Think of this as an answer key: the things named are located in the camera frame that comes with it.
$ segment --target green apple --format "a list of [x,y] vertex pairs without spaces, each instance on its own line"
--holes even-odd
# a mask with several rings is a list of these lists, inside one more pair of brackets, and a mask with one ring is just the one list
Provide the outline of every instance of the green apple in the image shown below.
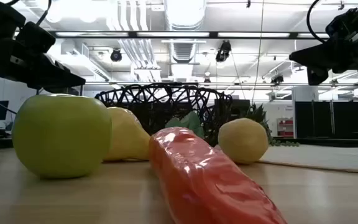
[[17,157],[44,178],[88,175],[108,153],[111,117],[94,98],[37,95],[20,108],[12,130]]

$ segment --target plastic carrot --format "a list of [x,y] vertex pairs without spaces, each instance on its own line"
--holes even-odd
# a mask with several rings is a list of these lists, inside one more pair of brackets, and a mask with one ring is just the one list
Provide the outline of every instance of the plastic carrot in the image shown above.
[[263,189],[185,128],[150,139],[150,161],[176,224],[284,224]]

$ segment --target white mat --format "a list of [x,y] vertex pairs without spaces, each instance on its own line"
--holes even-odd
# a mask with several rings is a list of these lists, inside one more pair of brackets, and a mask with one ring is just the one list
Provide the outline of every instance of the white mat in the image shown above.
[[358,172],[358,148],[306,145],[270,147],[260,161],[286,166]]

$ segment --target desk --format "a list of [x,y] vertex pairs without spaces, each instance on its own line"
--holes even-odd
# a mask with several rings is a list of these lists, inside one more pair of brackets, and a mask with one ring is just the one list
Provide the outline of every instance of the desk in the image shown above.
[[[293,224],[358,224],[358,174],[244,166]],[[103,164],[89,177],[39,180],[0,150],[0,224],[173,224],[148,162]]]

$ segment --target basket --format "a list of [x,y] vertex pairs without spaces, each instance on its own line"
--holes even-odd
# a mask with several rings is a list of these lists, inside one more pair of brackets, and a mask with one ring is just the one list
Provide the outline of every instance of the basket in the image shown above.
[[151,135],[160,131],[173,117],[182,119],[195,111],[211,146],[218,143],[220,127],[230,116],[231,95],[208,88],[181,83],[129,85],[119,90],[102,91],[95,96],[107,107],[131,110]]

